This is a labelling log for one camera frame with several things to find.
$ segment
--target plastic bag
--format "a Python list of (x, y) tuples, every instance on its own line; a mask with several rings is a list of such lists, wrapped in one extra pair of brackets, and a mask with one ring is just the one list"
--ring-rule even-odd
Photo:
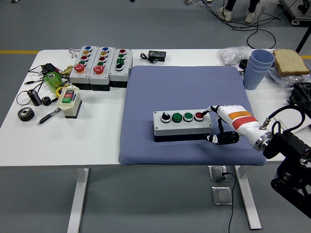
[(310, 74), (280, 76), (276, 67), (271, 67), (268, 75), (283, 89), (291, 87), (295, 83), (309, 83), (311, 81)]
[(225, 65), (238, 65), (242, 59), (249, 59), (252, 49), (247, 46), (218, 49)]

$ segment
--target bread slice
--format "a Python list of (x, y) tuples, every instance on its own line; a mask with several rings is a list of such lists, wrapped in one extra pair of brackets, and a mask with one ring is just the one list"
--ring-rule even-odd
[(275, 50), (275, 65), (280, 76), (310, 74), (305, 62), (294, 50)]

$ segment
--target blue fabric pad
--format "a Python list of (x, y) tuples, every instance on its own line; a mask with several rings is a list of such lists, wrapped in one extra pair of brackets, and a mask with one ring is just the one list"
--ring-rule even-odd
[[(205, 140), (154, 142), (153, 111), (205, 109), (210, 105), (239, 104), (252, 112), (235, 67), (132, 68), (126, 90), (119, 162), (123, 165), (257, 165), (262, 152), (246, 138), (218, 146)], [(216, 114), (211, 134), (219, 133)], [(231, 129), (223, 123), (225, 131)]]

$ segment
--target pen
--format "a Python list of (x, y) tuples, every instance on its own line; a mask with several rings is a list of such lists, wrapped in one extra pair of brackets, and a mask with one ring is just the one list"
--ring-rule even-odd
[(44, 122), (46, 122), (48, 119), (50, 119), (52, 116), (54, 116), (56, 113), (59, 113), (61, 111), (60, 108), (56, 108), (53, 112), (47, 114), (45, 117), (43, 117), (39, 123), (37, 125), (41, 125), (43, 124)]

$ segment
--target black selector switch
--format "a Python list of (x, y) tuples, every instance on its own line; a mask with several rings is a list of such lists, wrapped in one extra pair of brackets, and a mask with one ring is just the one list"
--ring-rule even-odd
[(117, 64), (116, 64), (116, 71), (121, 71), (121, 70), (123, 70), (122, 64), (117, 63)]
[(163, 123), (169, 123), (171, 121), (171, 115), (167, 114), (166, 112), (164, 112), (161, 116), (161, 121)]

